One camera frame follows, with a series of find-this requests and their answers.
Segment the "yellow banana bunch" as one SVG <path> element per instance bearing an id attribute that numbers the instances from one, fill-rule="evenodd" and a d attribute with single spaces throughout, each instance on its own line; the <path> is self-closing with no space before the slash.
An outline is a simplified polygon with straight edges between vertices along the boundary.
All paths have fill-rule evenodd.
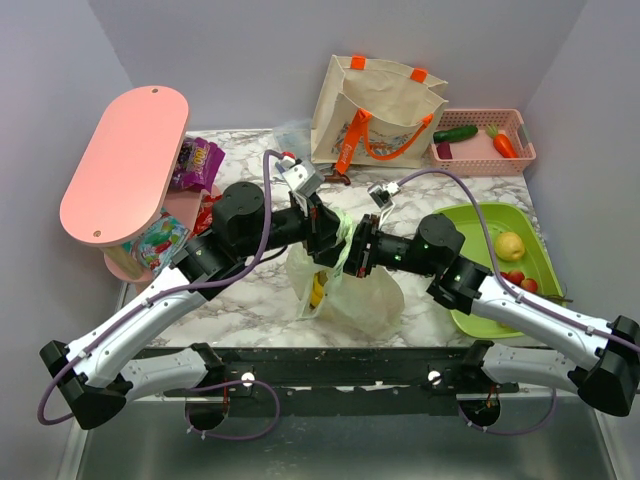
<path id="1" fill-rule="evenodd" d="M 327 280 L 328 277 L 325 271 L 319 271 L 314 274 L 309 300 L 309 306 L 311 309 L 317 308 L 324 299 L 324 286 Z"/>

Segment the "pale green plastic grocery bag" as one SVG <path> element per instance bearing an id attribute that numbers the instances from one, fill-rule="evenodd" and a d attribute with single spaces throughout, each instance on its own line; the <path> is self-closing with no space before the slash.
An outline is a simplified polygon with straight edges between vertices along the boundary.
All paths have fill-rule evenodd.
<path id="1" fill-rule="evenodd" d="M 299 320 L 318 320 L 340 327 L 357 330 L 377 340 L 387 339 L 401 326 L 404 295 L 399 284 L 381 267 L 375 267 L 364 278 L 356 278 L 342 271 L 355 231 L 353 218 L 338 209 L 340 219 L 338 239 L 346 245 L 341 249 L 334 267 L 314 263 L 303 246 L 291 247 L 285 270 L 297 298 L 296 314 Z M 324 299 L 320 305 L 309 306 L 312 280 L 316 272 L 325 271 L 328 280 L 324 286 Z"/>

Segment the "beige tote bag orange handles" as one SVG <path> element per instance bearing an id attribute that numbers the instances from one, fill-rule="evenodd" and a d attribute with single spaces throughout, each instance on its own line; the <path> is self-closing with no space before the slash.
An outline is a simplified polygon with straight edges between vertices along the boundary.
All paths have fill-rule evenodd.
<path id="1" fill-rule="evenodd" d="M 422 68 L 331 57 L 311 122 L 311 160 L 419 168 L 446 109 L 448 83 Z"/>

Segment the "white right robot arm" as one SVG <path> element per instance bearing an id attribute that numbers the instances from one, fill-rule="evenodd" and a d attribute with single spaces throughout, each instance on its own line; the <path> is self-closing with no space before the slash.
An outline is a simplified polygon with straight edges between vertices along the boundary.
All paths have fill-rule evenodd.
<path id="1" fill-rule="evenodd" d="M 376 266 L 430 278 L 441 306 L 511 326 L 546 345 L 539 360 L 515 368 L 522 382 L 575 392 L 609 415 L 631 412 L 639 387 L 639 324 L 580 314 L 506 281 L 462 255 L 465 237 L 443 214 L 424 217 L 411 238 L 384 233 L 379 219 L 359 222 L 343 267 L 363 278 Z"/>

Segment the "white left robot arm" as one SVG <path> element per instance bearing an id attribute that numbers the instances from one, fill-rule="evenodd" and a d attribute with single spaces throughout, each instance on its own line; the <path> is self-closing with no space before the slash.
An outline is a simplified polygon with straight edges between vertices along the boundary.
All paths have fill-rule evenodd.
<path id="1" fill-rule="evenodd" d="M 65 344 L 51 341 L 40 356 L 84 430 L 105 424 L 130 402 L 173 390 L 214 393 L 225 373 L 212 348 L 139 358 L 156 336 L 244 278 L 268 250 L 300 243 L 315 259 L 334 263 L 346 244 L 345 215 L 317 194 L 290 197 L 272 211 L 271 196 L 251 182 L 227 187 L 212 208 L 209 229 L 193 237 L 129 306 L 94 331 Z"/>

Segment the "brown faucet tap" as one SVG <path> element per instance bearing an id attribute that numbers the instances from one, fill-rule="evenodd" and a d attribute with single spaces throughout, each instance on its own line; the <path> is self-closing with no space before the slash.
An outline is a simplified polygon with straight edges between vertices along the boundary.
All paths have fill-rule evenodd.
<path id="1" fill-rule="evenodd" d="M 350 178 L 346 174 L 342 174 L 337 170 L 333 170 L 330 174 L 324 176 L 324 180 L 329 184 L 342 184 L 349 186 L 351 184 Z"/>

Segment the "clear plastic box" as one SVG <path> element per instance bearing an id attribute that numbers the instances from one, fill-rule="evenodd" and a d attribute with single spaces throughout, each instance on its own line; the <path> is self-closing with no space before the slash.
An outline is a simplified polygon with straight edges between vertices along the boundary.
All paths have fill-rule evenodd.
<path id="1" fill-rule="evenodd" d="M 311 119 L 288 121 L 273 129 L 277 149 L 301 160 L 311 159 Z"/>

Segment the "red snack packet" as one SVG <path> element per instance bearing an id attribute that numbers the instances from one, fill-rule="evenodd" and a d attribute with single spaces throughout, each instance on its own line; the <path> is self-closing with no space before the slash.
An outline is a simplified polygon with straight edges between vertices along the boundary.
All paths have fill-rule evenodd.
<path id="1" fill-rule="evenodd" d="M 204 195 L 202 197 L 201 203 L 198 209 L 198 213 L 196 215 L 194 227 L 192 230 L 193 236 L 202 234 L 211 226 L 213 221 L 212 208 L 213 208 L 213 205 L 220 198 L 221 198 L 220 195 L 217 195 L 217 196 Z"/>

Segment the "purple snack packet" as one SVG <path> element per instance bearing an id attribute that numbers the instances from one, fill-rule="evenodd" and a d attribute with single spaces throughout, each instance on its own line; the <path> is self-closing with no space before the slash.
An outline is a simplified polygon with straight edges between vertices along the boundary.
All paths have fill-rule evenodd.
<path id="1" fill-rule="evenodd" d="M 186 137 L 181 145 L 169 188 L 175 191 L 210 191 L 225 152 L 201 137 Z"/>

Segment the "red strawberry cluster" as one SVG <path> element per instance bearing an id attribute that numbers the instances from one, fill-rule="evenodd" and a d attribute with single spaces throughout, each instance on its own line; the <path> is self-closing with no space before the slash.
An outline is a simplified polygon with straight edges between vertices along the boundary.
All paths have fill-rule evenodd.
<path id="1" fill-rule="evenodd" d="M 526 277 L 524 272 L 519 269 L 512 269 L 510 271 L 501 271 L 500 275 L 503 279 L 507 280 L 513 285 L 516 285 L 525 291 L 530 293 L 537 293 L 539 291 L 539 285 L 533 278 Z"/>

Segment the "green white candy packet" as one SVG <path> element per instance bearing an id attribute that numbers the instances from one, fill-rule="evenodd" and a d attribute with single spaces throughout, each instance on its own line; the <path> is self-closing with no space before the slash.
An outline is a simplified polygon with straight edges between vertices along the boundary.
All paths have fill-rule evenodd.
<path id="1" fill-rule="evenodd" d="M 162 209 L 159 218 L 141 235 L 124 243 L 123 248 L 156 277 L 190 235 L 191 231 L 184 224 Z"/>

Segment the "pink perforated basket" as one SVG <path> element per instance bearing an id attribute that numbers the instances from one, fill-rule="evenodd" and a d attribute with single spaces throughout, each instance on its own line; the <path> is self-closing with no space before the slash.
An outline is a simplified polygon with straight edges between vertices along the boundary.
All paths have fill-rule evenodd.
<path id="1" fill-rule="evenodd" d="M 469 140 L 450 143 L 453 156 L 450 160 L 440 160 L 437 145 L 430 145 L 426 158 L 431 166 L 460 176 L 518 176 L 536 159 L 524 119 L 516 109 L 448 109 L 443 113 L 437 131 L 463 125 L 475 125 L 478 133 Z M 510 139 L 517 158 L 503 158 L 494 149 L 485 132 L 487 125 L 495 125 Z"/>

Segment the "orange carrot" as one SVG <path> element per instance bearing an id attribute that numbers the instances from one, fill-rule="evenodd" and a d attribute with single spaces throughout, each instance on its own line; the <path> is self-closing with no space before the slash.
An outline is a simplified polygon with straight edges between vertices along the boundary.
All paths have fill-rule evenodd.
<path id="1" fill-rule="evenodd" d="M 515 159 L 518 157 L 510 139 L 501 133 L 495 125 L 487 125 L 485 132 L 491 138 L 494 149 L 503 158 Z"/>

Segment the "pink two-tier shelf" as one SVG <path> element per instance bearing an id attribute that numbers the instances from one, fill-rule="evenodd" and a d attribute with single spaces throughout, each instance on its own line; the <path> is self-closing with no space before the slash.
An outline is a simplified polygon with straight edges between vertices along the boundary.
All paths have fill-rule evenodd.
<path id="1" fill-rule="evenodd" d="M 189 120 L 189 104 L 166 86 L 127 91 L 105 109 L 61 200 L 64 230 L 102 251 L 118 279 L 147 285 L 151 270 L 124 245 L 145 233 L 162 212 L 187 228 L 203 197 L 216 187 L 169 188 Z"/>

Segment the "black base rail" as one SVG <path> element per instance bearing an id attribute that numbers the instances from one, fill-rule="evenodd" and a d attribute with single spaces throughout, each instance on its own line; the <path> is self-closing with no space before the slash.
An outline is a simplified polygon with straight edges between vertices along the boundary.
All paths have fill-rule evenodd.
<path id="1" fill-rule="evenodd" d="M 226 400 L 233 417 L 364 415 L 453 416 L 461 398 L 517 393 L 522 380 L 498 384 L 486 376 L 474 347 L 224 348 L 205 357 L 213 370 L 193 387 L 159 394 L 202 403 Z"/>

